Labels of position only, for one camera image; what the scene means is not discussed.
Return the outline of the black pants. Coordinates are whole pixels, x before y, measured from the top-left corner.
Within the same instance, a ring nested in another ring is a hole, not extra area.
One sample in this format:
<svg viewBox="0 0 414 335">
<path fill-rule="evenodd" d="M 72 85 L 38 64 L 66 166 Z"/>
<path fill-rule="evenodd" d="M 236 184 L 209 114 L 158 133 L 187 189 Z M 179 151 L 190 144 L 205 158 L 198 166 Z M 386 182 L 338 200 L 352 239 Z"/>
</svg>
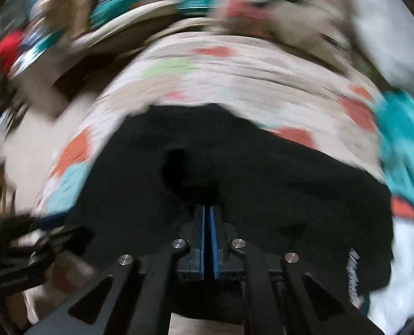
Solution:
<svg viewBox="0 0 414 335">
<path fill-rule="evenodd" d="M 362 169 L 290 142 L 216 104 L 152 106 L 128 116 L 96 158 L 69 210 L 88 235 L 80 256 L 155 253 L 199 206 L 261 251 L 294 252 L 346 300 L 385 287 L 392 261 L 389 189 Z"/>
</svg>

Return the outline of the heart pattern quilt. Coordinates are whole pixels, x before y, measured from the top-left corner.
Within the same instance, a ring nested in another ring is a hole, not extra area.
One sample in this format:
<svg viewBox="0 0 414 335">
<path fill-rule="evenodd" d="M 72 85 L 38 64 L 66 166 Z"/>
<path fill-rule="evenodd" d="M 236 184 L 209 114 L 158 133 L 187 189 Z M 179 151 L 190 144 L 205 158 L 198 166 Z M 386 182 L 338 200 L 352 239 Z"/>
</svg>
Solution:
<svg viewBox="0 0 414 335">
<path fill-rule="evenodd" d="M 261 39 L 176 33 L 133 59 L 96 98 L 54 162 L 34 204 L 69 207 L 110 135 L 151 104 L 216 103 L 234 114 L 383 180 L 374 107 L 382 94 L 364 73 L 344 74 Z"/>
</svg>

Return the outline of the white teal fleece blanket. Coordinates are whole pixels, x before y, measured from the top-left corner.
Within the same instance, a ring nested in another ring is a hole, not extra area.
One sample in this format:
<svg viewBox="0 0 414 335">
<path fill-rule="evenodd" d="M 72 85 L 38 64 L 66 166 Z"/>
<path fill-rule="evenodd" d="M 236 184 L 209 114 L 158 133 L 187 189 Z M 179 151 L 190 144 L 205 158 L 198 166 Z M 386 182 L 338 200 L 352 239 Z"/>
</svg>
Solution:
<svg viewBox="0 0 414 335">
<path fill-rule="evenodd" d="M 368 297 L 367 316 L 384 334 L 401 334 L 414 320 L 414 98 L 387 92 L 375 117 L 392 194 L 394 259 L 389 284 Z"/>
</svg>

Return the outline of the grey padded cushion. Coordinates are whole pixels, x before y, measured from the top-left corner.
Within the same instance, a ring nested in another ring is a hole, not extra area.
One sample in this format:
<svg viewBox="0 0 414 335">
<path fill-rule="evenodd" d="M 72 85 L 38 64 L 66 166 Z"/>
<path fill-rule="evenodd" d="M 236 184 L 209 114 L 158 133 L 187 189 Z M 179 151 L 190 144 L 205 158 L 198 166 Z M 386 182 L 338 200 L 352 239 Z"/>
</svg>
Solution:
<svg viewBox="0 0 414 335">
<path fill-rule="evenodd" d="M 137 23 L 157 17 L 176 15 L 180 2 L 182 0 L 161 0 L 141 5 L 108 21 L 97 30 L 73 40 L 68 48 L 73 52 L 83 51 Z"/>
</svg>

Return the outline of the red round object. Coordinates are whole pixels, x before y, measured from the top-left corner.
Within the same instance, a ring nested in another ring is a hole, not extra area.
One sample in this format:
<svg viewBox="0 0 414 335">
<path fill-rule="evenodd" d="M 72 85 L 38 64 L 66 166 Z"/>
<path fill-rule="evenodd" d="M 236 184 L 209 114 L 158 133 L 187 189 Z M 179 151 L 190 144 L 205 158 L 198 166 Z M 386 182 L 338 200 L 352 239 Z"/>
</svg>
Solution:
<svg viewBox="0 0 414 335">
<path fill-rule="evenodd" d="M 12 65 L 21 54 L 24 34 L 21 30 L 9 32 L 0 42 L 0 72 L 8 76 Z"/>
</svg>

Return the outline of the white pillow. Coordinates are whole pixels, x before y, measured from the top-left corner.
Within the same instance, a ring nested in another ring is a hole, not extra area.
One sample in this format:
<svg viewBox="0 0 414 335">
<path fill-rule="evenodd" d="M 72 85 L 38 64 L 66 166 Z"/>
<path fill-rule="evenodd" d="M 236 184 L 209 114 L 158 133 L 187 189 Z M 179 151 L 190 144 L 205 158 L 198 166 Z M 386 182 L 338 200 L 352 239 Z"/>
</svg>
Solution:
<svg viewBox="0 0 414 335">
<path fill-rule="evenodd" d="M 414 95 L 414 16 L 402 0 L 351 0 L 361 52 L 395 88 Z"/>
</svg>

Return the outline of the printed lady cushion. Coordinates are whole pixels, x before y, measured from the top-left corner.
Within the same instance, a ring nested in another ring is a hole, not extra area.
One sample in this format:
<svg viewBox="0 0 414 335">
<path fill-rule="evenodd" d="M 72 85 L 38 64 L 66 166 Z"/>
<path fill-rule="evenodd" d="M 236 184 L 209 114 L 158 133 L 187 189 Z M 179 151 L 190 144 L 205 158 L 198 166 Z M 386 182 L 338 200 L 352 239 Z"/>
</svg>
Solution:
<svg viewBox="0 0 414 335">
<path fill-rule="evenodd" d="M 219 31 L 279 42 L 335 70 L 350 65 L 348 0 L 215 0 Z"/>
</svg>

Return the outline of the teal box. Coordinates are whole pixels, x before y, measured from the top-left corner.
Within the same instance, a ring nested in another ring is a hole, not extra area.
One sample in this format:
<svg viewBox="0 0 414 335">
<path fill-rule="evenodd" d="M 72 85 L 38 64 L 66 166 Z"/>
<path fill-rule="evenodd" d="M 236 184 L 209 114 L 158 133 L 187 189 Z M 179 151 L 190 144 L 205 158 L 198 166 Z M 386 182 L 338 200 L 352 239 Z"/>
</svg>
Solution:
<svg viewBox="0 0 414 335">
<path fill-rule="evenodd" d="M 216 7 L 217 0 L 180 0 L 177 11 L 183 16 L 204 16 Z"/>
</svg>

